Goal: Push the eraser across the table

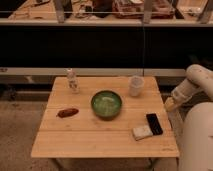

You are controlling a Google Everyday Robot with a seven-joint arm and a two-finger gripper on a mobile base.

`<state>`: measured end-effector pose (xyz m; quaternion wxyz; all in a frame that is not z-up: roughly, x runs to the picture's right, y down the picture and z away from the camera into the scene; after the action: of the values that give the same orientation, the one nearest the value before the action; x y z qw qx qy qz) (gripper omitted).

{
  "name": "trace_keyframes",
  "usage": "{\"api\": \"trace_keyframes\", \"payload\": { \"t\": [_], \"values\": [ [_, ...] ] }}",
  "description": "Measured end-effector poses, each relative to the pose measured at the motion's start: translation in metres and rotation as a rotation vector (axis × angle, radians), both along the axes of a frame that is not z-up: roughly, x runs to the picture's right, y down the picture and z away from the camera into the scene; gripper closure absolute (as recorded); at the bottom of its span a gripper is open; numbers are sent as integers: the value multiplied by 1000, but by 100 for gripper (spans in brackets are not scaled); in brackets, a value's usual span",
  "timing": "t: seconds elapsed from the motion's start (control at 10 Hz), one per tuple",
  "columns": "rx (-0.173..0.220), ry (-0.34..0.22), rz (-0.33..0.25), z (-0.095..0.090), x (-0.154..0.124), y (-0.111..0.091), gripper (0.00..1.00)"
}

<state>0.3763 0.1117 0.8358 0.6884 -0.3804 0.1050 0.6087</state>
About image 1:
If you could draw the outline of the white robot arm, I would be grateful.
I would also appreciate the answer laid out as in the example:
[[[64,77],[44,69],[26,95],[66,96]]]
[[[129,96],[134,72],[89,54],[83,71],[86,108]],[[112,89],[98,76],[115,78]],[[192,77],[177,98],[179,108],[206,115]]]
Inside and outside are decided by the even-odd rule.
[[[198,65],[186,69],[186,78],[176,86],[165,101],[165,109],[170,112],[189,101],[196,93],[204,91],[213,101],[213,71]]]

